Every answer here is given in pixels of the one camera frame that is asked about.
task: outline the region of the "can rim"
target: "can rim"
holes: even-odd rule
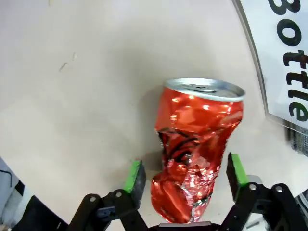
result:
[[[183,87],[183,84],[196,84],[205,86],[215,86],[219,90],[226,90],[235,94],[234,97],[226,97],[219,95],[206,94],[206,92],[198,92]],[[222,80],[209,78],[176,78],[169,79],[165,82],[165,87],[184,93],[193,95],[199,98],[222,101],[222,102],[238,102],[242,101],[245,96],[245,91],[237,85]]]

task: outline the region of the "black lettering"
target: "black lettering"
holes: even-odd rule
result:
[[[289,98],[297,97],[299,99],[308,101],[308,94],[303,93],[301,91],[289,90],[288,91],[288,96],[289,96]]]
[[[285,66],[289,65],[290,61],[299,62],[300,68],[306,69],[306,64],[308,64],[308,56],[304,54],[304,51],[298,50],[298,53],[286,53],[283,56],[283,63]]]
[[[292,102],[290,103],[289,106],[289,112],[290,112],[290,116],[294,116],[294,109],[296,108],[296,119],[299,121],[307,121],[308,119],[308,111],[307,109],[304,107],[304,105],[302,105],[301,103],[298,102]]]
[[[289,38],[283,34],[283,30],[289,28],[295,32],[294,37]],[[302,40],[302,32],[300,31],[298,25],[290,19],[282,19],[277,24],[277,34],[280,40],[288,46],[294,47],[297,46]]]
[[[287,0],[281,0],[281,6],[277,6],[274,0],[269,0],[269,5],[271,9],[278,15],[284,15],[287,12],[287,9],[291,12],[299,12],[300,10],[300,1],[293,0],[293,3],[288,3]]]
[[[303,83],[303,88],[308,89],[308,76],[305,71],[302,71],[301,74],[298,73],[288,73],[287,74],[287,84],[292,84],[292,80],[299,81]]]

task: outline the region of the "red aluminum can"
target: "red aluminum can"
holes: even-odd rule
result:
[[[227,139],[243,118],[244,90],[204,78],[168,80],[155,125],[163,172],[152,179],[154,209],[168,222],[196,222],[211,198]]]

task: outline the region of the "pull tab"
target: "pull tab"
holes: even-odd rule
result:
[[[182,84],[182,87],[188,89],[188,90],[193,90],[193,91],[198,91],[198,92],[216,92],[217,90],[213,86],[209,85],[197,85],[197,84]]]

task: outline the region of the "green gripper pad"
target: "green gripper pad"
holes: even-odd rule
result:
[[[136,209],[140,207],[146,183],[146,175],[142,161],[134,161],[126,179],[124,190],[130,194]]]
[[[229,179],[233,200],[236,202],[240,189],[249,182],[238,154],[229,153],[227,176]]]

